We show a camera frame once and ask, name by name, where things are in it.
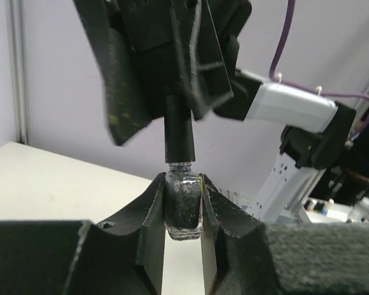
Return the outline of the glitter nail polish bottle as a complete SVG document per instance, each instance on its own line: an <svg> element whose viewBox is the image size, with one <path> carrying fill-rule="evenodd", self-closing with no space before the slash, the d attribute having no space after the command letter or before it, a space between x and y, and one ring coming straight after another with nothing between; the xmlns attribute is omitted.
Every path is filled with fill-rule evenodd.
<svg viewBox="0 0 369 295"><path fill-rule="evenodd" d="M203 231L202 177L190 162L170 163L164 183L165 227L173 240L197 240Z"/></svg>

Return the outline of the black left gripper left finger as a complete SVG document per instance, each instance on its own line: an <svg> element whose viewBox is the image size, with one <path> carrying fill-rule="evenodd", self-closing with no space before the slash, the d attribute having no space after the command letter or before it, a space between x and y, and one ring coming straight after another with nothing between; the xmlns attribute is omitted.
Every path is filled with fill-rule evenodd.
<svg viewBox="0 0 369 295"><path fill-rule="evenodd" d="M0 294L160 294L164 181L97 224L0 221Z"/></svg>

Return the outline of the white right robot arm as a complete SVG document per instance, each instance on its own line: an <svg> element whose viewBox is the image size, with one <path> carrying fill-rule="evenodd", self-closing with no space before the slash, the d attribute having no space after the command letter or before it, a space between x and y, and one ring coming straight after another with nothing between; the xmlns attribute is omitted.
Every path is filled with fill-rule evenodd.
<svg viewBox="0 0 369 295"><path fill-rule="evenodd" d="M208 112L284 124L273 171L244 211L274 222L313 171L340 155L355 110L326 95L238 69L249 1L76 1L121 146L164 119L165 160L195 160L192 122Z"/></svg>

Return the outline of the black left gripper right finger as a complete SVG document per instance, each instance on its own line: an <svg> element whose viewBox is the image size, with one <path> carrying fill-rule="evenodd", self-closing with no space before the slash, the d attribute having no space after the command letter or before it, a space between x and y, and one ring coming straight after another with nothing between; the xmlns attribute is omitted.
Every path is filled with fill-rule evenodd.
<svg viewBox="0 0 369 295"><path fill-rule="evenodd" d="M369 294L369 224L265 224L202 180L206 294Z"/></svg>

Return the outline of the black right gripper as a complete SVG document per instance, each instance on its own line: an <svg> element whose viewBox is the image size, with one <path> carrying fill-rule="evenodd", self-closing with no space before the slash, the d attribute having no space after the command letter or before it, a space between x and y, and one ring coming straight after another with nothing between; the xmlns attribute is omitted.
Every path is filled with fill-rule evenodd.
<svg viewBox="0 0 369 295"><path fill-rule="evenodd" d="M174 41L181 92L196 120L233 97L218 37L239 35L252 12L250 1L74 5L103 79L106 121L115 145L164 117L169 42Z"/></svg>

